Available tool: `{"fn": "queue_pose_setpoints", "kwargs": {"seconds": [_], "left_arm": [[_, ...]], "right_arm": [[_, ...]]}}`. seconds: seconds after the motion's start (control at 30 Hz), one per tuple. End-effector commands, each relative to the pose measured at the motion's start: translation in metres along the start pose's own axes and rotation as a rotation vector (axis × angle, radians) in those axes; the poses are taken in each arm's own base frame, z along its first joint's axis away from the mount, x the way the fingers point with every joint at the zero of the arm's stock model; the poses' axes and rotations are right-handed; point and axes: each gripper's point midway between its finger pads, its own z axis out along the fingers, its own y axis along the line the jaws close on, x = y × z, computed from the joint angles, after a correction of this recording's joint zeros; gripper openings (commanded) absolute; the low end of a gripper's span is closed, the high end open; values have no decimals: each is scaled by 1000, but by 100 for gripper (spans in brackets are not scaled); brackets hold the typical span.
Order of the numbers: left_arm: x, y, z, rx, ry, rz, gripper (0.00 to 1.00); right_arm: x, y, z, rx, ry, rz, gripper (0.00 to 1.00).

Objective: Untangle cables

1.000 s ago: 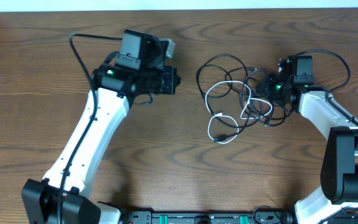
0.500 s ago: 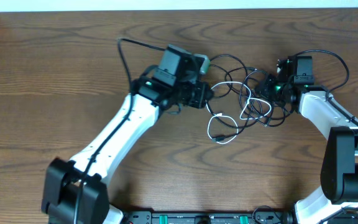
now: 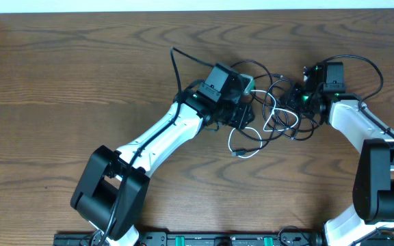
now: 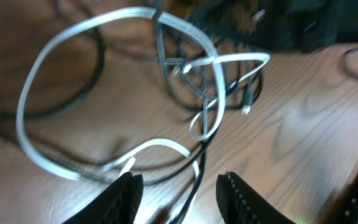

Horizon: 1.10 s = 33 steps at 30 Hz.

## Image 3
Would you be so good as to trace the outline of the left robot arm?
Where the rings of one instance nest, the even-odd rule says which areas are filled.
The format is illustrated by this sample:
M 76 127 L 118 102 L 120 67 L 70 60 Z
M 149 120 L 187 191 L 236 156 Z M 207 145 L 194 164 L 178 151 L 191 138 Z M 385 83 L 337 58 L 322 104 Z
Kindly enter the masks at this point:
M 135 224 L 155 170 L 211 124 L 245 128 L 254 120 L 245 100 L 253 88 L 253 77 L 218 63 L 206 79 L 180 87 L 168 112 L 145 133 L 91 154 L 70 205 L 102 232 L 99 245 L 136 244 Z

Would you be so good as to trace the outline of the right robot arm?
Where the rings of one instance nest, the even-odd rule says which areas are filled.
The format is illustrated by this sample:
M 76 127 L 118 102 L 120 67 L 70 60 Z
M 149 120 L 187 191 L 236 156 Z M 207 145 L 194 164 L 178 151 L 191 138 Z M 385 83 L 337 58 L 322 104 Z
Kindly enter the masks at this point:
M 360 154 L 352 205 L 311 235 L 311 245 L 384 244 L 394 233 L 394 130 L 377 118 L 365 99 L 348 93 L 343 64 L 330 59 L 304 68 L 304 83 L 292 85 L 282 105 L 338 130 Z

